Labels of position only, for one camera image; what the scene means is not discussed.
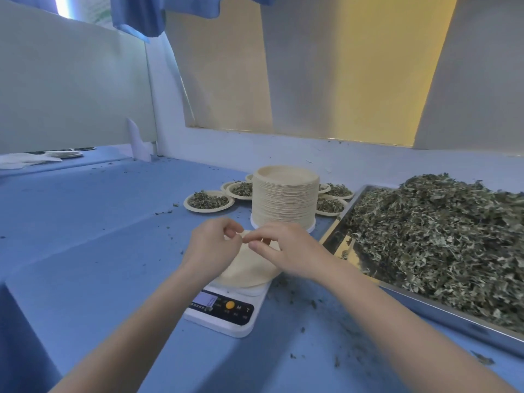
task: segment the dried leaves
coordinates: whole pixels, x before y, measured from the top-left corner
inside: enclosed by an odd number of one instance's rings
[[[252,182],[241,182],[239,185],[231,188],[231,193],[242,197],[252,197],[253,184]]]
[[[331,190],[329,191],[330,196],[346,197],[351,196],[351,194],[353,193],[345,185],[342,184],[334,185],[332,183],[328,183],[328,185],[331,186]]]
[[[317,210],[322,212],[342,212],[344,211],[344,205],[336,199],[318,198]]]
[[[228,202],[229,199],[226,196],[210,196],[203,190],[195,192],[193,197],[187,201],[189,205],[191,205],[193,208],[198,208],[199,210],[220,208],[226,205]]]
[[[421,175],[366,193],[347,227],[376,278],[524,333],[524,193]]]

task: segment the blue table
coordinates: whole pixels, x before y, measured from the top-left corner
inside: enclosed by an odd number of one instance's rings
[[[31,344],[41,342],[35,349],[43,352],[40,378],[53,380],[69,371],[177,267],[191,230],[208,218],[183,208],[187,195],[244,176],[161,158],[4,181],[0,201],[12,198],[14,204],[3,210],[0,222],[0,235],[6,236],[0,261],[30,326],[27,334],[34,331]],[[250,228],[249,212],[237,202],[222,214]],[[318,218],[313,234],[319,238],[330,223]],[[493,369],[524,391],[523,360],[436,327],[464,349],[493,358]],[[310,281],[280,276],[244,339],[181,320],[141,391],[406,389],[331,294]]]

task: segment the stainless steel tray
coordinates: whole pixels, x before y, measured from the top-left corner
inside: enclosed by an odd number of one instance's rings
[[[365,185],[355,193],[351,202],[341,214],[341,220],[332,230],[331,234],[324,240],[324,247],[334,254],[340,244],[344,241],[346,234],[344,225],[350,218],[351,212],[362,196],[371,189],[383,186]],[[355,248],[362,266],[373,270],[373,265],[367,264],[365,254]],[[505,350],[509,353],[524,358],[524,335],[510,331],[506,328],[488,323],[478,317],[460,312],[449,306],[440,304],[431,299],[426,299],[403,288],[395,287],[383,281],[379,282],[380,287],[416,314],[426,317],[436,323],[445,325],[453,330],[462,332],[479,341],[488,343],[494,347]]]

